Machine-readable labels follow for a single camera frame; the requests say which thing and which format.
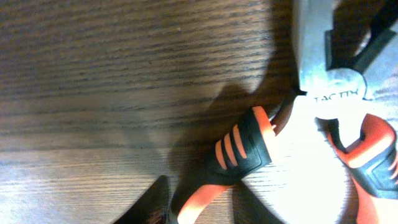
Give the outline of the orange black needle-nose pliers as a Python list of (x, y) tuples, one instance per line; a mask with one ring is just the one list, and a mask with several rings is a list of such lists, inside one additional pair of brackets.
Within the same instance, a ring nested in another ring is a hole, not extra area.
[(301, 137), (315, 121), (356, 188), (358, 223), (397, 222), (397, 133), (370, 101), (397, 62), (397, 2), (386, 1), (370, 24), (359, 54), (332, 53), (332, 1), (294, 1), (292, 48), (297, 85), (275, 116), (250, 108), (179, 183), (172, 223), (194, 223), (217, 196), (258, 169), (280, 161), (282, 141)]

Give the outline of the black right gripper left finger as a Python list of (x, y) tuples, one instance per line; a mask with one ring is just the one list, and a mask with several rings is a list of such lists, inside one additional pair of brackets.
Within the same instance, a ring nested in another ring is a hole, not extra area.
[(114, 224), (165, 224), (170, 198), (169, 178), (161, 175)]

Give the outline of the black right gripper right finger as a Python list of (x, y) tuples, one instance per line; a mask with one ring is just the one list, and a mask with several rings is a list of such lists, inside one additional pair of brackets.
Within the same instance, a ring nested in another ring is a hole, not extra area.
[(244, 182), (233, 187), (234, 224), (283, 224)]

